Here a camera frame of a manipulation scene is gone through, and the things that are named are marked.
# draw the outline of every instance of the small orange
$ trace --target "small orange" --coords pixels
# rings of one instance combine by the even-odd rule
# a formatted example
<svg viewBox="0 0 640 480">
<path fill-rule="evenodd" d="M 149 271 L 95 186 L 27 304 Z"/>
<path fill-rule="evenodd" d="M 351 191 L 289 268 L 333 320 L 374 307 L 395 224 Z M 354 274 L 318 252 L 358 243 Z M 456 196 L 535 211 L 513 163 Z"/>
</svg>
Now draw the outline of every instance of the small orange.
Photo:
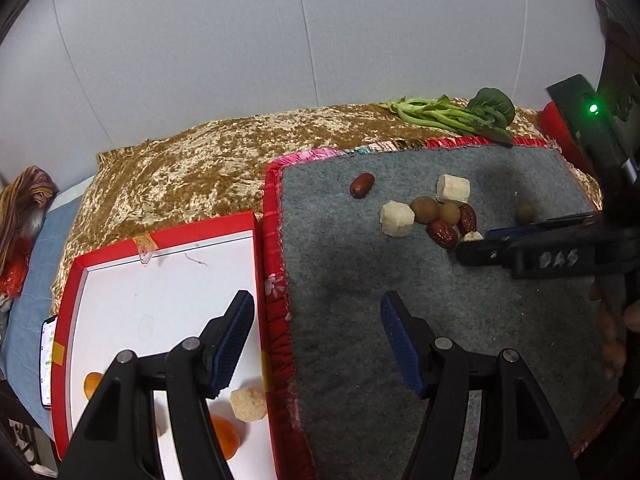
<svg viewBox="0 0 640 480">
<path fill-rule="evenodd" d="M 225 460 L 231 460 L 240 447 L 240 435 L 236 427 L 223 416 L 209 413 L 213 429 L 216 430 L 216 437 L 220 443 L 220 449 L 225 456 Z"/>
<path fill-rule="evenodd" d="M 95 389 L 102 380 L 102 374 L 100 372 L 89 372 L 84 378 L 84 396 L 86 400 L 90 400 L 93 397 Z"/>
</svg>

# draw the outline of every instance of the white wall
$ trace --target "white wall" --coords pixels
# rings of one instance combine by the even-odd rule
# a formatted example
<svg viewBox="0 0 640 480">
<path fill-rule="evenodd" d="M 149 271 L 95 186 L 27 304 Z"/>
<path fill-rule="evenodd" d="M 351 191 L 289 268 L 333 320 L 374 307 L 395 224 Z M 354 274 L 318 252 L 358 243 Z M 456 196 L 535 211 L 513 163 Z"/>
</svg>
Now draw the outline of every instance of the white wall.
<svg viewBox="0 0 640 480">
<path fill-rule="evenodd" d="M 113 146 L 404 94 L 540 108 L 603 54 L 593 0 L 32 0 L 0 45 L 0 173 L 64 189 Z"/>
</svg>

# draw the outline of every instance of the smartphone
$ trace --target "smartphone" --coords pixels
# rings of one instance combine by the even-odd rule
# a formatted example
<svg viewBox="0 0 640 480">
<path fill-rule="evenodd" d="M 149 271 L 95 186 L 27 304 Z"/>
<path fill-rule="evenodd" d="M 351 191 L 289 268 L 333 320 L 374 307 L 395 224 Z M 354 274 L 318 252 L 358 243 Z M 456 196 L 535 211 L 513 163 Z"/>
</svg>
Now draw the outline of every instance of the smartphone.
<svg viewBox="0 0 640 480">
<path fill-rule="evenodd" d="M 58 316 L 46 319 L 40 331 L 40 402 L 45 410 L 51 409 L 51 356 L 57 319 Z"/>
</svg>

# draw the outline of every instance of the gold velvet fabric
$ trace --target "gold velvet fabric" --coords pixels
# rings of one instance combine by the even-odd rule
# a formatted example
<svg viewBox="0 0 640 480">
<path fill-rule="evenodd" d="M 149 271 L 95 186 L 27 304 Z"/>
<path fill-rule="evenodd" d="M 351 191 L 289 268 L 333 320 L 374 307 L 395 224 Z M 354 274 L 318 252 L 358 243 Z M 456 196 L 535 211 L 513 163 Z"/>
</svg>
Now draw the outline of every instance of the gold velvet fabric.
<svg viewBox="0 0 640 480">
<path fill-rule="evenodd" d="M 517 136 L 540 138 L 536 117 L 518 108 L 510 129 Z M 237 211 L 251 209 L 260 216 L 265 169 L 280 155 L 452 136 L 405 123 L 376 104 L 340 105 L 212 121 L 168 139 L 100 153 L 98 173 L 84 194 L 51 285 L 52 314 L 58 312 L 68 270 L 80 254 Z M 574 172 L 599 203 L 593 179 Z"/>
</svg>

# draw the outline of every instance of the blue bedsheet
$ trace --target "blue bedsheet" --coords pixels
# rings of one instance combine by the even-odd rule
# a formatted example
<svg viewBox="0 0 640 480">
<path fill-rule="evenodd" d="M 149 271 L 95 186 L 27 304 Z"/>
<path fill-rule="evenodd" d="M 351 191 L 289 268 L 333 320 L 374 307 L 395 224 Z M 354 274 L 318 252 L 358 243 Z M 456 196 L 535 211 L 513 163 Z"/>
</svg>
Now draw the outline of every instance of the blue bedsheet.
<svg viewBox="0 0 640 480">
<path fill-rule="evenodd" d="M 14 301 L 0 348 L 0 368 L 20 402 L 50 437 L 50 412 L 40 402 L 40 329 L 49 317 L 51 282 L 80 201 L 76 198 L 47 214 L 31 253 L 22 295 Z"/>
</svg>

